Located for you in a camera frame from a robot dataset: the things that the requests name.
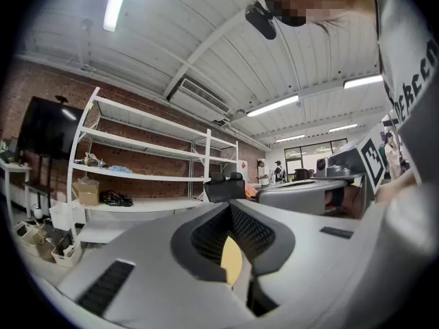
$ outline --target red brick wall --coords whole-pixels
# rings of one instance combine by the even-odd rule
[[[55,101],[56,95],[62,95],[69,100],[70,106],[84,109],[96,86],[101,87],[99,92],[99,96],[101,97],[138,108],[139,110],[155,114],[162,118],[169,119],[170,121],[200,130],[201,132],[205,132],[209,127],[204,123],[198,122],[191,117],[168,108],[167,106],[129,93],[123,89],[49,67],[29,62],[18,62],[12,67],[9,80],[3,88],[2,96],[0,98],[0,136],[3,138],[19,136],[21,123],[32,96]],[[88,115],[86,121],[87,126],[94,123],[96,115],[97,109],[93,108]],[[154,143],[156,145],[163,145],[187,151],[190,150],[190,143],[138,130],[111,121],[101,120],[98,129],[132,139]],[[215,128],[210,127],[210,129],[212,129],[213,135],[218,138],[232,143],[236,141],[235,138],[232,138]],[[84,157],[86,148],[87,142],[82,141],[78,147],[77,157]],[[204,153],[203,147],[197,147],[197,150],[201,154]],[[108,165],[125,166],[133,170],[135,173],[172,176],[188,176],[189,174],[189,161],[185,160],[145,155],[96,144],[93,145],[91,151],[98,158],[103,158]],[[212,154],[214,156],[221,155],[219,151],[212,151]],[[35,176],[36,163],[38,162],[37,157],[33,154],[27,154],[26,156],[27,161],[32,167],[34,167],[32,174]],[[239,143],[239,158],[248,161],[251,182],[256,182],[257,158],[264,156],[265,154],[262,151],[245,143]],[[57,191],[62,191],[64,193],[66,191],[67,166],[67,162],[54,162],[51,176],[52,187]],[[219,168],[220,166],[211,165],[211,171],[219,171]],[[80,178],[82,175],[82,172],[74,171],[74,178]],[[196,162],[194,176],[201,177],[203,175],[203,166],[201,163]],[[45,177],[46,172],[43,169],[44,182],[46,179]],[[187,183],[124,180],[103,175],[95,176],[95,178],[101,182],[102,189],[112,188],[121,191],[122,193],[127,193],[133,197],[187,196]],[[201,190],[201,184],[194,184],[195,193],[198,194]]]

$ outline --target black tv screen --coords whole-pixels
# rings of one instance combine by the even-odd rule
[[[32,97],[21,124],[19,148],[44,157],[68,160],[82,112]]]

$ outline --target white ceiling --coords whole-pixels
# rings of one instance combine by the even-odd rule
[[[340,80],[378,72],[372,22],[347,16],[329,35],[315,25],[275,22],[278,37],[266,40],[244,18],[254,1],[125,0],[112,33],[102,28],[107,0],[48,0],[19,52],[64,69],[86,65],[162,100],[189,75],[232,109],[234,128],[263,144],[350,123],[372,127],[383,118],[382,84],[340,88]],[[241,114],[297,92],[299,104]]]

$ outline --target fluorescent light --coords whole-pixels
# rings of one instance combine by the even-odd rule
[[[305,135],[298,135],[298,136],[292,136],[291,138],[285,138],[285,139],[280,139],[280,140],[276,140],[278,143],[282,143],[283,141],[290,141],[290,140],[296,140],[296,139],[301,139],[304,138]]]
[[[358,126],[358,124],[345,125],[344,127],[331,129],[329,132],[334,133],[334,132],[338,132],[339,130],[351,129],[351,128],[355,128],[357,126]]]
[[[73,116],[73,115],[71,114],[71,112],[68,111],[68,110],[66,110],[65,108],[62,109],[62,113],[64,113],[66,116],[68,116],[72,121],[76,121],[76,117]]]
[[[353,88],[354,86],[360,86],[364,84],[382,82],[382,75],[373,75],[372,77],[359,78],[358,80],[348,80],[343,84],[345,89]]]
[[[121,10],[123,0],[108,0],[104,17],[104,29],[109,32],[116,30],[117,18]]]
[[[289,105],[289,104],[295,103],[297,101],[299,101],[299,96],[294,95],[292,97],[289,97],[288,99],[280,100],[278,102],[272,103],[271,105],[259,108],[258,110],[255,110],[252,112],[249,112],[247,114],[247,116],[254,117],[254,116],[257,116],[258,114],[262,114],[262,113],[265,113],[265,112],[268,112],[271,110],[275,110],[276,108],[280,108],[282,106]]]

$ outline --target glass window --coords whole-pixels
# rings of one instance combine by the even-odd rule
[[[332,142],[332,148],[334,150],[334,154],[336,154],[338,151],[340,151],[343,146],[345,146],[348,143],[346,139],[337,140]]]
[[[332,155],[330,143],[321,143],[302,147],[303,168],[317,171],[317,161]]]
[[[292,182],[296,169],[298,168],[302,168],[302,160],[287,161],[288,182]]]
[[[299,147],[285,150],[285,159],[290,160],[290,159],[295,159],[295,158],[300,158],[300,148]]]

